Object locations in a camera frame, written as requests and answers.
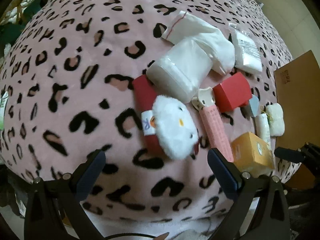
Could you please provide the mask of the yellow cardboard box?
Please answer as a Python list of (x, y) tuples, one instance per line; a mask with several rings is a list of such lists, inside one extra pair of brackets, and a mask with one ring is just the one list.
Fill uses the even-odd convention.
[(249, 172), (253, 177), (270, 175), (274, 170), (274, 158), (268, 143), (247, 132), (231, 143), (234, 165), (240, 172)]

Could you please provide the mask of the white cream tube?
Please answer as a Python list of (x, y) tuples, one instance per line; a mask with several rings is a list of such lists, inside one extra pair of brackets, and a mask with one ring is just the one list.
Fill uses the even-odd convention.
[(268, 124), (268, 117), (266, 113), (257, 115), (254, 118), (255, 121), (255, 130), (257, 136), (267, 143), (268, 148), (271, 150), (271, 135), (270, 127)]

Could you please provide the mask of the pink hair roller clip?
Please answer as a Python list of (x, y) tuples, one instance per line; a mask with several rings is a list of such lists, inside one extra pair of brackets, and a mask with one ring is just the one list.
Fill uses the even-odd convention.
[(233, 162), (233, 154), (220, 112), (215, 104), (212, 87), (199, 89), (191, 103), (198, 110), (211, 148), (217, 148), (224, 158)]

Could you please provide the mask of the red headband white plush cat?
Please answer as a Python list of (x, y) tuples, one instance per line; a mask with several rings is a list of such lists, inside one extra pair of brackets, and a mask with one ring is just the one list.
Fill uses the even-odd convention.
[(199, 152), (199, 132), (185, 104), (158, 95), (146, 75), (132, 81), (148, 152), (182, 160)]

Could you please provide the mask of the white fluffy pouch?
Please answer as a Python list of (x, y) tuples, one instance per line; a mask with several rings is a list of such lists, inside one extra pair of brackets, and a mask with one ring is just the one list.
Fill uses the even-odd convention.
[(284, 112), (279, 103), (274, 103), (266, 107), (270, 135), (281, 137), (285, 132)]

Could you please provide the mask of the grey blue makeup sponge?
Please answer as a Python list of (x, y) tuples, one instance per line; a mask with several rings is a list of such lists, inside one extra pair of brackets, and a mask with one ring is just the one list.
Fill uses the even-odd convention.
[(255, 118), (259, 114), (259, 99), (257, 96), (252, 94), (248, 104), (244, 107), (244, 113), (247, 117)]

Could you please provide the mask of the brown cardboard box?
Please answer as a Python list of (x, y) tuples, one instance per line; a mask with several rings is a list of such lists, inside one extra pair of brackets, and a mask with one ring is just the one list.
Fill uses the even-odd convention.
[(277, 147), (319, 145), (319, 65), (308, 51), (274, 71), (277, 102), (284, 112), (285, 132)]

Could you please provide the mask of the red paper gift box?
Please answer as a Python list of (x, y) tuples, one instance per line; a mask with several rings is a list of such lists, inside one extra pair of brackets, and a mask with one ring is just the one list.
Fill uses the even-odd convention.
[(252, 98), (247, 79), (236, 73), (213, 88), (215, 104), (221, 113), (231, 112), (248, 105)]

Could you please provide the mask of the pink leopard print blanket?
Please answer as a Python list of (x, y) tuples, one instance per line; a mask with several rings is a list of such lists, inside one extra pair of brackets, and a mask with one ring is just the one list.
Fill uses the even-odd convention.
[(245, 74), (264, 106), (276, 102), (274, 71), (292, 60), (252, 0), (50, 0), (27, 24), (1, 71), (8, 93), (1, 157), (31, 183), (73, 172), (97, 149), (106, 165), (82, 207), (108, 220), (185, 222), (225, 213), (207, 164), (209, 141), (197, 110), (197, 156), (148, 154), (132, 82), (170, 48), (161, 35), (180, 11), (228, 34), (249, 31), (263, 71)]

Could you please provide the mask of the white labelled cotton pad pack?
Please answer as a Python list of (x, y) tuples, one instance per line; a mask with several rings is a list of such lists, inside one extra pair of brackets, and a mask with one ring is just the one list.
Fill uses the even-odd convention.
[(235, 23), (229, 23), (229, 31), (229, 37), (235, 48), (236, 68), (253, 75), (262, 73), (260, 54), (250, 33)]

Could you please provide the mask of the clear pack of cotton swabs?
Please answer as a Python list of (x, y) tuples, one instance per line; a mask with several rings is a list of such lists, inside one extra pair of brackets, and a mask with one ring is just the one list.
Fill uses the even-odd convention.
[(174, 45), (146, 72), (148, 79), (164, 94), (189, 103), (209, 74), (212, 60), (191, 38)]

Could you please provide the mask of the white cloth in plastic bag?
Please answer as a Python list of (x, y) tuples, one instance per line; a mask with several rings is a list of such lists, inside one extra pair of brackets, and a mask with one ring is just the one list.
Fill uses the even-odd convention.
[(191, 38), (212, 60), (212, 70), (220, 75), (231, 72), (235, 65), (235, 47), (222, 31), (186, 11), (180, 11), (162, 34), (162, 38), (176, 45)]

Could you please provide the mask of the cluttered side shelf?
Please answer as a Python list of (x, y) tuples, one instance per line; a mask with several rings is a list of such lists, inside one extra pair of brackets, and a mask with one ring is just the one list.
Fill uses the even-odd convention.
[(1, 62), (31, 18), (49, 0), (12, 0), (1, 15)]

